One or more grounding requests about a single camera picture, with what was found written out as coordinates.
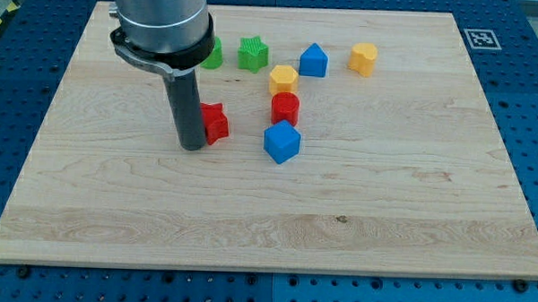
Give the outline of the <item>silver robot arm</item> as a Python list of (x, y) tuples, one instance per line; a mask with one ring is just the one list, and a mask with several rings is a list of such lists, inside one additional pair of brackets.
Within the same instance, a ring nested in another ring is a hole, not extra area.
[(109, 34), (130, 65), (168, 79), (193, 72), (212, 53), (207, 0), (115, 0), (120, 26)]

